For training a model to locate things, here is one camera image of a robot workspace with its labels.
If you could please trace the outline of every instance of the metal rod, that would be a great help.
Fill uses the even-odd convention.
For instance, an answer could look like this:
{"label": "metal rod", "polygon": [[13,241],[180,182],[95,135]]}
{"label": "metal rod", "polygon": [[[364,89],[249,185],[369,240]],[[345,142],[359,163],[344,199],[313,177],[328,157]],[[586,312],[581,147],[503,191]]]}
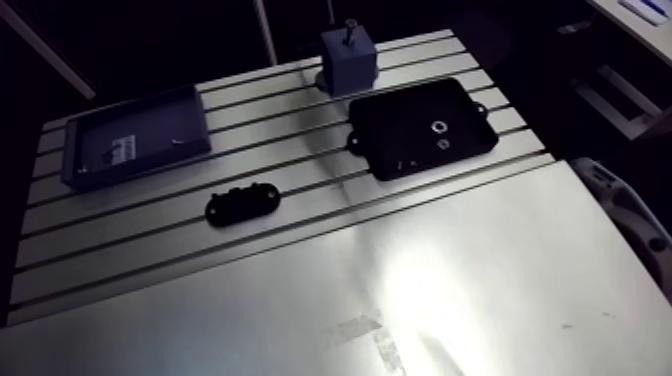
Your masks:
{"label": "metal rod", "polygon": [[264,43],[266,44],[266,53],[268,54],[268,60],[271,61],[271,65],[278,65],[278,57],[275,54],[275,46],[273,45],[273,35],[271,35],[271,28],[268,25],[268,18],[266,17],[266,8],[264,7],[264,1],[254,0],[254,6],[257,9],[259,28],[261,28],[261,34],[263,35]]}
{"label": "metal rod", "polygon": [[327,0],[327,10],[329,11],[329,24],[333,25],[336,23],[336,17],[334,16],[334,4],[331,0]]}
{"label": "metal rod", "polygon": [[86,99],[96,97],[96,92],[12,9],[0,0],[0,17],[14,29],[49,65]]}

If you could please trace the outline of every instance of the black enclosure box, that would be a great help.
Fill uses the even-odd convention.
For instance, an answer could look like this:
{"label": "black enclosure box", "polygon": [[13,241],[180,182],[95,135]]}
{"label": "black enclosure box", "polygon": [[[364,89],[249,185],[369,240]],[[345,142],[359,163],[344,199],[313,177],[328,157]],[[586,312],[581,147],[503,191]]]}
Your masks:
{"label": "black enclosure box", "polygon": [[487,110],[452,78],[357,99],[348,148],[392,180],[487,153],[499,138]]}
{"label": "black enclosure box", "polygon": [[61,180],[101,188],[208,151],[201,97],[184,87],[70,120]]}

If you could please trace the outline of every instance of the black plastic case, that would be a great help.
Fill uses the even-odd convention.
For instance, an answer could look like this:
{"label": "black plastic case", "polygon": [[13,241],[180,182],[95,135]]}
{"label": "black plastic case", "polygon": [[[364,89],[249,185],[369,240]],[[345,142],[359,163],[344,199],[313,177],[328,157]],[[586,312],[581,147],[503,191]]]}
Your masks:
{"label": "black plastic case", "polygon": [[392,180],[492,150],[499,137],[486,116],[452,78],[357,99],[348,148]]}

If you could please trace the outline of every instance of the metal work surface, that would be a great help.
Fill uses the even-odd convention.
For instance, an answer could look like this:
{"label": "metal work surface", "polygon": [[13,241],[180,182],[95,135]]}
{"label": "metal work surface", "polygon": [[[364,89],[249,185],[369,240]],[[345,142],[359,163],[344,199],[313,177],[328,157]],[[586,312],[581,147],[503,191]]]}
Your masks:
{"label": "metal work surface", "polygon": [[[81,307],[334,231],[553,161],[450,31],[378,45],[375,88],[331,99],[319,59],[200,84],[213,151],[165,171],[76,194],[58,176],[65,120],[45,125],[13,280],[9,324]],[[356,96],[452,76],[490,109],[500,135],[485,155],[382,183],[344,150]],[[253,182],[282,192],[267,217],[214,229],[212,193]]]}
{"label": "metal work surface", "polygon": [[672,310],[567,164],[475,177],[6,328],[0,374],[672,374]]}

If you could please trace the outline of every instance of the barcode sticker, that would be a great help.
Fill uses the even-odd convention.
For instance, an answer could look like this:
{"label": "barcode sticker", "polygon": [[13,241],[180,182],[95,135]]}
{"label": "barcode sticker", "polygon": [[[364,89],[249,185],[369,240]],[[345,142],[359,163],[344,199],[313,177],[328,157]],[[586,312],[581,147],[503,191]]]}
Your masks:
{"label": "barcode sticker", "polygon": [[135,159],[135,135],[112,140],[112,165]]}

